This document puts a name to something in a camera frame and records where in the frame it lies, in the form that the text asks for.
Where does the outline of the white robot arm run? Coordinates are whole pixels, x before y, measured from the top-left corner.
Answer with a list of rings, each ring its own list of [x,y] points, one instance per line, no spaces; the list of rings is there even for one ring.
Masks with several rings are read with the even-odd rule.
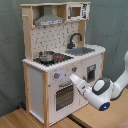
[[[115,82],[102,77],[91,86],[75,74],[70,76],[70,80],[90,105],[99,111],[107,110],[110,106],[110,102],[117,100],[128,85],[128,51],[125,54],[124,60],[125,70]]]

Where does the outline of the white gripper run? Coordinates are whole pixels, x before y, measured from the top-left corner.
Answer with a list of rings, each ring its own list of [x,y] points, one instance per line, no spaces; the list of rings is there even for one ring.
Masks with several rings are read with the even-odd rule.
[[[75,74],[72,74],[70,76],[70,80],[73,82],[73,84],[76,86],[76,88],[78,89],[78,91],[82,95],[89,95],[90,94],[91,85],[88,84],[85,80],[81,79],[80,77],[78,77]]]

